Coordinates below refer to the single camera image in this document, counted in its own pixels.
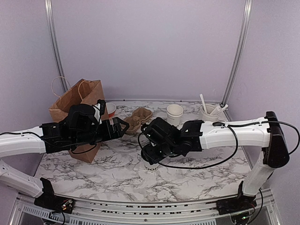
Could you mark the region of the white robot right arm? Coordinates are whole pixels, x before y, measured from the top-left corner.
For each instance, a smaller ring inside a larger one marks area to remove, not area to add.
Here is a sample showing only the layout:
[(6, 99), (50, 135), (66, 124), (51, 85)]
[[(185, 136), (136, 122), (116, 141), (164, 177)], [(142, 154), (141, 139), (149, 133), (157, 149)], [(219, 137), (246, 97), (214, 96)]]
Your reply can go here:
[(280, 122), (272, 111), (265, 117), (245, 121), (188, 120), (181, 129), (158, 117), (150, 124), (142, 125), (141, 132), (149, 140), (141, 147), (141, 156), (150, 165), (160, 164), (166, 157), (186, 156), (190, 152), (218, 147), (261, 147), (258, 161), (232, 200), (232, 206), (237, 210), (244, 209), (270, 175), (290, 159)]

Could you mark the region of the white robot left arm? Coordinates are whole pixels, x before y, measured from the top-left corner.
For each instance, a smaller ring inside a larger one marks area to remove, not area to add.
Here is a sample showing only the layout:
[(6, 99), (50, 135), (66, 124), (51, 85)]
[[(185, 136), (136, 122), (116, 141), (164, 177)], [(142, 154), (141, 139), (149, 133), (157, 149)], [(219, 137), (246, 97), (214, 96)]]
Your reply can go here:
[[(90, 145), (93, 150), (98, 143), (121, 138), (129, 129), (129, 124), (118, 117), (102, 120), (105, 107), (103, 100), (96, 105), (73, 105), (60, 122), (44, 123), (18, 132), (3, 132), (0, 134), (0, 156), (61, 151), (79, 154), (76, 149), (80, 146)], [(64, 212), (71, 210), (73, 199), (57, 196), (51, 182), (45, 178), (28, 176), (1, 162), (0, 180), (34, 197), (37, 206)]]

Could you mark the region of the white paper coffee cup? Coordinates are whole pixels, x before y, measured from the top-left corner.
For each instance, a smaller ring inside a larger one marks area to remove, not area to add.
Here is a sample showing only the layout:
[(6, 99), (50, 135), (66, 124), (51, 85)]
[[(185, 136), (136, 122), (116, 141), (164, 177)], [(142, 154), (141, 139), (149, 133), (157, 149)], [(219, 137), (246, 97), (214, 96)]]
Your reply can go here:
[(150, 164), (148, 162), (144, 162), (144, 168), (148, 171), (148, 172), (154, 172), (159, 168), (158, 164)]

